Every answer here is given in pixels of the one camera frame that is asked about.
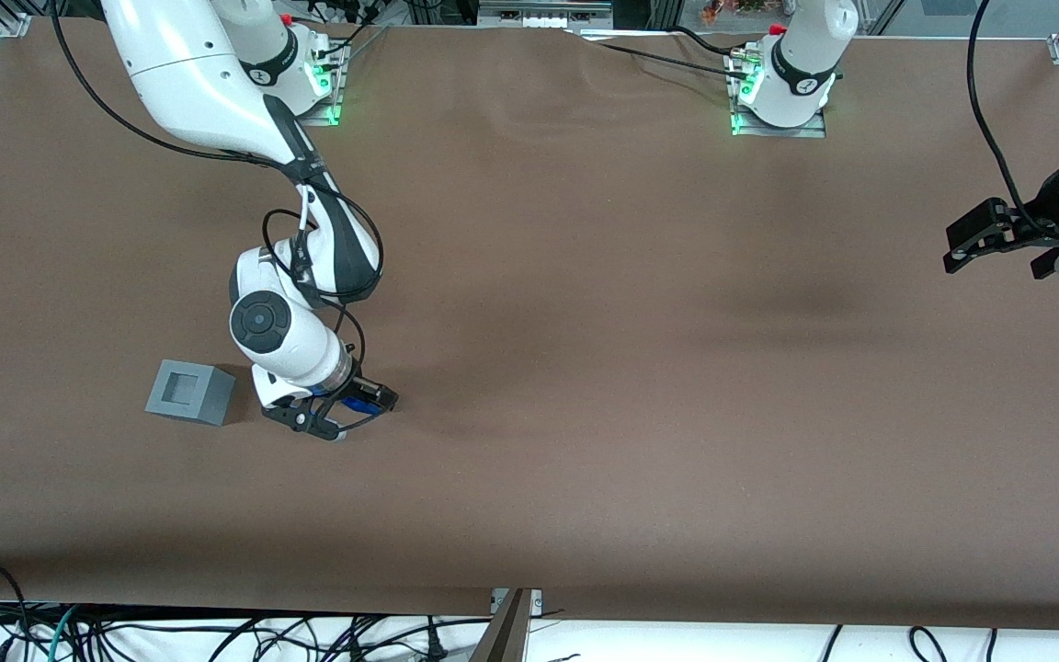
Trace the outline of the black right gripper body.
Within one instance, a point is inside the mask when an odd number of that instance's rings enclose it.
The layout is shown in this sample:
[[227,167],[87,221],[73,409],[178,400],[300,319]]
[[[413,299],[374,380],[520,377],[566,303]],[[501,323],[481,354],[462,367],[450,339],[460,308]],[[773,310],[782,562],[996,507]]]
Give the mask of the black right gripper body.
[[333,394],[333,398],[351,411],[385,411],[385,384],[356,376]]

